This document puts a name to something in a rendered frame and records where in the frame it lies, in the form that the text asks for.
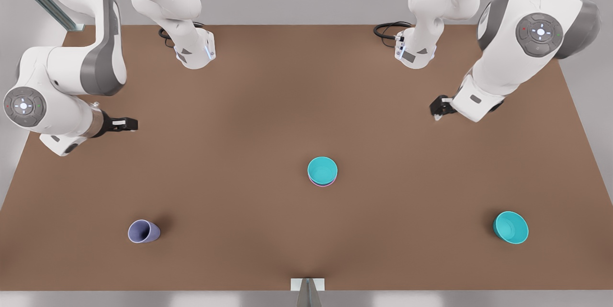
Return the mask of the teal bowl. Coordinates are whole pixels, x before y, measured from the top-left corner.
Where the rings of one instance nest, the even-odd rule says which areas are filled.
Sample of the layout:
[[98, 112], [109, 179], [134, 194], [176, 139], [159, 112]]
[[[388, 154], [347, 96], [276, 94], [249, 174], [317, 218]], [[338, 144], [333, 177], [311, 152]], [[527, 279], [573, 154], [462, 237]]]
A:
[[528, 239], [529, 226], [525, 219], [513, 212], [504, 211], [493, 220], [493, 231], [499, 239], [510, 244], [521, 244]]
[[338, 176], [338, 167], [329, 157], [315, 157], [308, 164], [308, 177], [317, 183], [335, 181]]

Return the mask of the purple cup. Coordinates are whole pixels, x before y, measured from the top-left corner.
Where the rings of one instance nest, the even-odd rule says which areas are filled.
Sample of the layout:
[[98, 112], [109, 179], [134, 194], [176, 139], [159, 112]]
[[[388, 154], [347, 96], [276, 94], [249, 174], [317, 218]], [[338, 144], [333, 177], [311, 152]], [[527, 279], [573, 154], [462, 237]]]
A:
[[128, 238], [133, 243], [152, 242], [159, 237], [159, 227], [148, 220], [136, 220], [128, 229]]

